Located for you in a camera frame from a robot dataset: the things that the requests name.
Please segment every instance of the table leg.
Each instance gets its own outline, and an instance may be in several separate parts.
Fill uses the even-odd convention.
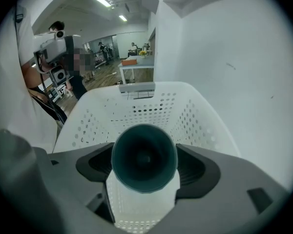
[[[121,72],[121,76],[122,76],[122,80],[123,80],[123,84],[126,84],[126,80],[125,80],[125,76],[124,76],[124,71],[122,68],[119,68],[120,72]]]
[[[62,99],[62,96],[61,96],[59,90],[58,90],[57,88],[54,88],[54,89],[55,89],[55,91],[58,93],[59,97]]]

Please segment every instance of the wooden floor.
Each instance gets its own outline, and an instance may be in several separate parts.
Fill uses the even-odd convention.
[[[120,60],[116,60],[111,61],[110,65],[108,66],[105,66],[103,64],[100,67],[100,69],[96,69],[94,78],[90,79],[90,81],[88,82],[85,82],[85,80],[83,80],[85,88],[88,91],[90,91],[91,89],[95,88],[112,86],[116,84],[118,81],[121,81],[122,77],[120,74],[120,70],[117,67],[120,63]],[[134,74],[135,80],[132,79],[131,69],[124,70],[126,83],[153,81],[153,69],[134,69]],[[57,104],[62,108],[62,110],[66,113],[67,116],[73,110],[76,103],[77,99],[75,97],[66,96],[57,101]]]

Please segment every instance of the perforated plastic basket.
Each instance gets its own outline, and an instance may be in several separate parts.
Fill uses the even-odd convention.
[[[115,142],[124,130],[141,123],[160,127],[174,143],[239,156],[233,138],[214,109],[183,82],[136,83],[87,92],[66,121],[54,152]],[[106,184],[115,226],[142,234],[173,208],[179,175],[176,172],[165,188],[152,194],[127,189],[113,171]]]

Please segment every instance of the white table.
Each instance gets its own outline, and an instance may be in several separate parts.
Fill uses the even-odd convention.
[[[127,66],[123,66],[122,64],[118,65],[120,72],[121,72],[123,84],[126,84],[126,80],[125,80],[125,76],[124,76],[124,69],[131,69],[133,79],[135,79],[133,69],[135,69],[135,68],[154,68],[154,56],[146,56],[146,58],[141,58],[141,56],[130,56],[126,60],[133,60],[133,59],[137,59],[137,64],[127,65]]]

